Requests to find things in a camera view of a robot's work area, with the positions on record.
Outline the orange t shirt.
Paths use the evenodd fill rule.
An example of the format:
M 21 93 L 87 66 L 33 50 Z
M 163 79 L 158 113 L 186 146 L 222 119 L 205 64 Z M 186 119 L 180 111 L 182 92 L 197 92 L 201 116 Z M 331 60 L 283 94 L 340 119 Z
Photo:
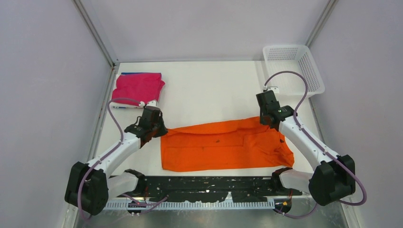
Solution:
M 161 164 L 175 172 L 286 166 L 295 159 L 285 136 L 259 117 L 170 129 L 161 137 Z

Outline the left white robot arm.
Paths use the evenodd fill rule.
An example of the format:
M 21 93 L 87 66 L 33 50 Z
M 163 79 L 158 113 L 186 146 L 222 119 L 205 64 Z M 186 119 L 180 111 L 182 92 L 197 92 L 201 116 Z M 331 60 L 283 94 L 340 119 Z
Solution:
M 95 216 L 110 199 L 124 193 L 142 196 L 146 189 L 142 173 L 127 169 L 118 176 L 112 174 L 146 143 L 167 133 L 162 111 L 156 106 L 146 105 L 137 122 L 122 130 L 121 138 L 108 151 L 86 163 L 78 161 L 72 166 L 65 202 Z

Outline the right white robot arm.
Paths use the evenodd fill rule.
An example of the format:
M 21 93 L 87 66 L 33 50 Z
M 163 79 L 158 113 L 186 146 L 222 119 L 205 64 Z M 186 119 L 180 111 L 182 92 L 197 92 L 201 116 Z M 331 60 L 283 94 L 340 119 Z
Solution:
M 320 206 L 326 206 L 356 190 L 355 161 L 340 156 L 327 147 L 301 122 L 290 106 L 281 106 L 271 90 L 256 95 L 259 104 L 259 121 L 290 140 L 303 154 L 313 173 L 282 168 L 272 173 L 271 188 L 278 195 L 289 189 L 310 194 Z

